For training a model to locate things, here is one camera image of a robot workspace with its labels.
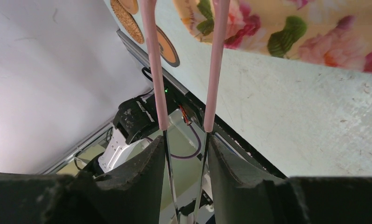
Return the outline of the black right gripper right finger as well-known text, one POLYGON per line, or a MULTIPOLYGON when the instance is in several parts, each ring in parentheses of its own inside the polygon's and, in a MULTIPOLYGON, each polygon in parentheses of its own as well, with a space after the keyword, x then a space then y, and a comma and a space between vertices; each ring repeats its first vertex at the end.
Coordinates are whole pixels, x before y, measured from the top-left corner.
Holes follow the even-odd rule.
POLYGON ((210 138, 218 224, 372 224, 372 177, 281 179, 210 138))

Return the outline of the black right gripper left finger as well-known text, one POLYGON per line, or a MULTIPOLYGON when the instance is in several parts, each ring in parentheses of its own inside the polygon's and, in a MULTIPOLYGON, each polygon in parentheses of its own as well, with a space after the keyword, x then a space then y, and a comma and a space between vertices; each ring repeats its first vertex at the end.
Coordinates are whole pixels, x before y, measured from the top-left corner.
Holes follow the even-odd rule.
POLYGON ((0 224, 157 224, 164 166, 158 136, 97 178, 0 173, 0 224))

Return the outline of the pink handled metal tongs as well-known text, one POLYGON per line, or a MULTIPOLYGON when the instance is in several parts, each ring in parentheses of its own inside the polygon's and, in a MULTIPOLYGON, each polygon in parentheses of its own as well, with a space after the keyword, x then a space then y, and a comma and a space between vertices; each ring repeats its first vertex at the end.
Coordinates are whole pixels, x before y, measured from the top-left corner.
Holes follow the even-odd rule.
MULTIPOLYGON (((167 102, 164 90, 162 66, 159 52, 159 42, 157 37, 156 23, 155 23, 155 0, 143 0, 140 3, 140 10, 142 16, 143 28, 146 35, 146 44, 148 49, 148 58, 150 63, 150 70, 153 79, 154 86, 154 97, 155 106, 157 111, 159 129, 162 130, 164 136, 164 151, 168 166, 168 177, 169 177, 169 188, 172 195, 173 206, 175 208, 175 216, 177 222, 180 222, 181 213, 177 205, 177 197, 175 192, 175 182, 173 178, 173 166, 171 160, 171 153, 168 143, 167 129, 169 127, 167 102)), ((193 212, 193 223, 197 223, 197 216, 199 211, 199 206, 201 202, 202 190, 203 190, 203 179, 206 159, 208 156, 209 149, 209 138, 213 130, 215 115, 216 115, 216 105, 218 97, 218 86, 219 77, 222 65, 222 57, 224 51, 224 42, 226 27, 228 21, 230 1, 228 0, 215 0, 213 1, 213 7, 215 12, 214 17, 214 30, 213 30, 213 40, 211 49, 211 62, 210 62, 210 74, 209 74, 209 84, 206 99, 206 107, 204 114, 204 141, 202 146, 204 147, 202 155, 202 169, 200 171, 199 177, 199 191, 195 200, 195 208, 193 212)))

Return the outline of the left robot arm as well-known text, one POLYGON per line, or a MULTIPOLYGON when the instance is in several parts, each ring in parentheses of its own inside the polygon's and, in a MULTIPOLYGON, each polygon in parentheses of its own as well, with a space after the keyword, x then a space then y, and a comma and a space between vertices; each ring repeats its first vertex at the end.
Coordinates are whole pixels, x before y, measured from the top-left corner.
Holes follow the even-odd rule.
POLYGON ((121 103, 112 121, 108 146, 94 157, 80 173, 97 177, 108 173, 128 160, 132 151, 141 144, 147 147, 152 134, 159 130, 154 95, 135 97, 121 103))

